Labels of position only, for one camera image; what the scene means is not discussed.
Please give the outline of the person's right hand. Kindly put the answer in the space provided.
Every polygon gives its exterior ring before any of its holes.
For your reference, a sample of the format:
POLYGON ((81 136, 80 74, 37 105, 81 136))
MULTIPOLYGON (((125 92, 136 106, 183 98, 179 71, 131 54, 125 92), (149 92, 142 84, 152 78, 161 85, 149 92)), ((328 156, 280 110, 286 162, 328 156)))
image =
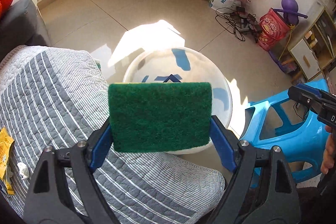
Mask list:
POLYGON ((327 174, 334 166, 334 155, 335 155, 335 140, 333 137, 333 129, 330 126, 325 126, 326 132, 329 133, 325 144, 325 150, 323 152, 323 161, 321 164, 321 172, 327 174))

